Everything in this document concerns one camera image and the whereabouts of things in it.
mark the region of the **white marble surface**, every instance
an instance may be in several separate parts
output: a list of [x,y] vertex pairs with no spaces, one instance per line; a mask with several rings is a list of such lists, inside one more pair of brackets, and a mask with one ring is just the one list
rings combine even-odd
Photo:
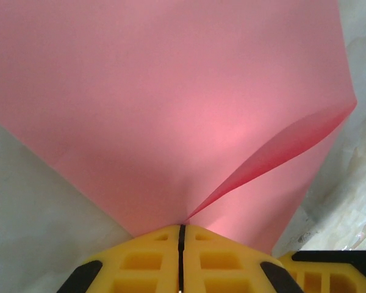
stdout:
[[[366,0],[339,4],[359,105],[275,255],[366,248]],[[127,239],[0,127],[0,293],[55,292],[84,258]]]

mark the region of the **yellow plastic object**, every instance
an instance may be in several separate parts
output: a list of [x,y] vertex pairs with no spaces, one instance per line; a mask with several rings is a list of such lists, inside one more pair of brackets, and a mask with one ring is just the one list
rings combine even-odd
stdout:
[[366,293],[366,251],[299,251],[279,260],[305,293]]
[[277,259],[204,228],[181,225],[94,255],[58,293],[285,292],[279,287],[302,293]]

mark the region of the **pink sheet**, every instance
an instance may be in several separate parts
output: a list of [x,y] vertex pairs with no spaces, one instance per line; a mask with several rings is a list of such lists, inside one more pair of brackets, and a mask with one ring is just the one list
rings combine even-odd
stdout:
[[133,235],[268,252],[355,104],[335,0],[0,0],[0,123]]

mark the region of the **black rubber pad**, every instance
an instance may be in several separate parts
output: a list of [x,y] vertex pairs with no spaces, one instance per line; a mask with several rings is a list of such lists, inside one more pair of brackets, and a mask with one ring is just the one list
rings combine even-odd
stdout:
[[292,256],[293,261],[331,262],[351,264],[366,277],[366,251],[298,251]]
[[90,261],[77,267],[57,293],[86,293],[102,266],[101,261]]
[[283,268],[272,262],[260,264],[276,293],[304,293],[293,277]]
[[185,225],[181,225],[178,240],[178,252],[179,252],[178,282],[179,282],[179,292],[182,293],[184,292],[184,261],[183,261],[184,241],[185,241]]

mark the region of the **pink paper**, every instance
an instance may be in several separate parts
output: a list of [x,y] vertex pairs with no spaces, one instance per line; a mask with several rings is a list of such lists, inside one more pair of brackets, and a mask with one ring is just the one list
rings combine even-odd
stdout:
[[133,235],[269,251],[355,103],[334,0],[0,0],[0,123]]

